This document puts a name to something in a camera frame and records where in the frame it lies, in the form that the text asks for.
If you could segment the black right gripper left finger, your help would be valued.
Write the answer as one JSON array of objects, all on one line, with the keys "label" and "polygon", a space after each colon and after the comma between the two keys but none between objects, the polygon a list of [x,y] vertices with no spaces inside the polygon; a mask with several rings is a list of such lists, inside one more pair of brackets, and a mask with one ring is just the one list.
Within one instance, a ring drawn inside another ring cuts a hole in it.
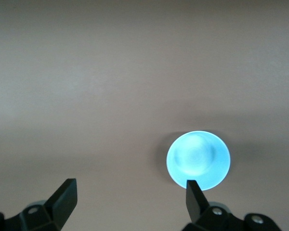
[{"label": "black right gripper left finger", "polygon": [[60,231],[78,201],[76,179],[66,179],[48,200],[27,206],[5,220],[6,231]]}]

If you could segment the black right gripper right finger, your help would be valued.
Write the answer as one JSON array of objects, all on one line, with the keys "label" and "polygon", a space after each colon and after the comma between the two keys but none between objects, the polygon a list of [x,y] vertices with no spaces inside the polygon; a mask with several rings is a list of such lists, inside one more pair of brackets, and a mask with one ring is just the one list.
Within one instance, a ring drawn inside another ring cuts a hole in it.
[{"label": "black right gripper right finger", "polygon": [[278,225],[268,216],[246,214],[241,220],[221,203],[209,203],[195,180],[186,184],[186,207],[191,222],[184,231],[279,231]]}]

